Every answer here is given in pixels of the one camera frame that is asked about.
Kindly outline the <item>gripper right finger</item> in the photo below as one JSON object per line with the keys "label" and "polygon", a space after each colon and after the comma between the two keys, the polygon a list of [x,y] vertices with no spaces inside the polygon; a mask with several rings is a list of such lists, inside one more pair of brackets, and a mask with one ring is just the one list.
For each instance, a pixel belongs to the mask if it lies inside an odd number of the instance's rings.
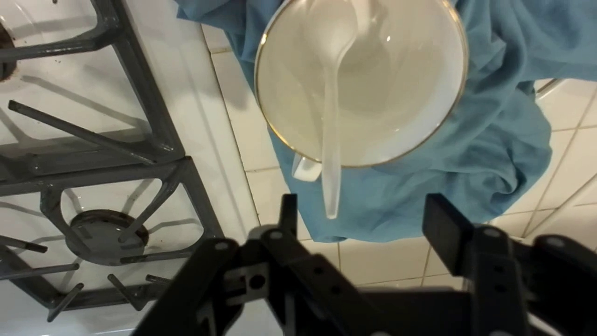
{"label": "gripper right finger", "polygon": [[472,224],[442,194],[428,194],[423,234],[452,276],[465,279],[471,336],[597,336],[597,253],[574,239],[540,235],[530,245]]}

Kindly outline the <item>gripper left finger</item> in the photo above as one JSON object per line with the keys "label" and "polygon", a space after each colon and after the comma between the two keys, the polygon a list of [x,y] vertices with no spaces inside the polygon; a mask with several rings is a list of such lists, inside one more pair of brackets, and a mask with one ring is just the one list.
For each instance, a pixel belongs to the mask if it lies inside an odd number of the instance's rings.
{"label": "gripper left finger", "polygon": [[277,225],[244,244],[200,244],[133,336],[226,336],[245,305],[264,300],[287,336],[373,336],[376,314],[364,295],[320,254],[296,239],[297,196],[282,197]]}

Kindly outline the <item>blue cloth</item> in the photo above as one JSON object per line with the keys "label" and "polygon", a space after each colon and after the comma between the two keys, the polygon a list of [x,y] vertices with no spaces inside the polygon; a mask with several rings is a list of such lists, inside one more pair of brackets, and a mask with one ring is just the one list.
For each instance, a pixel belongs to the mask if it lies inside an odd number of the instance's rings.
{"label": "blue cloth", "polygon": [[464,94],[445,124],[401,159],[342,174],[326,218],[319,182],[292,176],[292,151],[269,129],[282,176],[313,240],[391,242],[422,235],[427,194],[473,223],[506,212],[546,172],[551,127],[535,82],[597,81],[597,0],[448,0],[469,45]]}

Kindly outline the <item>white plastic fork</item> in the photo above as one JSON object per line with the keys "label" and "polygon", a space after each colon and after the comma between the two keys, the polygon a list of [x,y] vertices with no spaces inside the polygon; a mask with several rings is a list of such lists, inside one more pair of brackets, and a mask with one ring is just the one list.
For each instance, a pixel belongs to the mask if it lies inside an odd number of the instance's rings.
{"label": "white plastic fork", "polygon": [[370,29],[371,0],[309,0],[305,38],[324,81],[321,184],[328,219],[336,219],[341,189],[341,144],[338,74],[346,53]]}

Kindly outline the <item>grey stove grate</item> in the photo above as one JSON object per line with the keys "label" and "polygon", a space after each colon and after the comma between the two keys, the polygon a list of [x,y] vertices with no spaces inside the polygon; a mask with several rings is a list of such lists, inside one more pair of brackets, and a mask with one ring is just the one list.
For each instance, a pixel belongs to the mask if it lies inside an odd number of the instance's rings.
{"label": "grey stove grate", "polygon": [[[89,249],[72,231],[79,213],[109,209],[140,227],[149,240],[143,255],[103,266],[77,257],[66,246]],[[222,236],[194,162],[98,168],[34,176],[0,156],[0,330],[87,310],[118,315],[141,311],[166,290],[198,245]]]}
{"label": "grey stove grate", "polygon": [[130,162],[154,165],[181,159],[185,155],[185,150],[133,30],[124,0],[84,1],[89,2],[94,9],[96,25],[93,28],[61,41],[1,48],[0,63],[17,64],[23,60],[78,55],[110,47],[118,57],[143,109],[149,136],[140,142],[122,142],[14,100],[9,101],[8,108],[39,123],[92,143],[111,155],[119,155],[123,165]]}

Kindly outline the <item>white gas stove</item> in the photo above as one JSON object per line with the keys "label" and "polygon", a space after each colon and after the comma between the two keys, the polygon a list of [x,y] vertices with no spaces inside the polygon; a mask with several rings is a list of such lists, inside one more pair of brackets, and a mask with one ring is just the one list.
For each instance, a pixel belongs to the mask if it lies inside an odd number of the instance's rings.
{"label": "white gas stove", "polygon": [[[247,231],[224,168],[229,155],[221,155],[215,143],[215,136],[221,135],[230,141],[229,131],[220,124],[212,129],[212,118],[223,119],[224,102],[217,97],[203,32],[177,19],[173,0],[124,2],[185,150],[181,159],[194,162],[222,233],[244,238]],[[61,41],[95,25],[94,9],[84,0],[0,0],[0,49]],[[149,136],[143,109],[110,47],[0,63],[0,156],[34,176],[125,166],[119,155],[11,111],[11,100],[114,140],[140,142]],[[133,164],[145,166],[126,166]],[[124,306],[118,315],[69,311],[53,322],[25,328],[11,324],[0,336],[126,335],[152,303],[136,312]]]}

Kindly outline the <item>white cup with gold rim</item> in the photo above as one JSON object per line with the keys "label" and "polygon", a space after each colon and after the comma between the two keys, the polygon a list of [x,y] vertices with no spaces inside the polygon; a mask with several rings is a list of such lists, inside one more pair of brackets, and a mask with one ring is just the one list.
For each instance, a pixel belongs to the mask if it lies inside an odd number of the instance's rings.
{"label": "white cup with gold rim", "polygon": [[373,167],[418,149],[461,97],[469,47],[451,0],[284,0],[258,43],[254,89],[290,175],[321,174],[326,66],[317,51],[355,31],[338,70],[341,164]]}

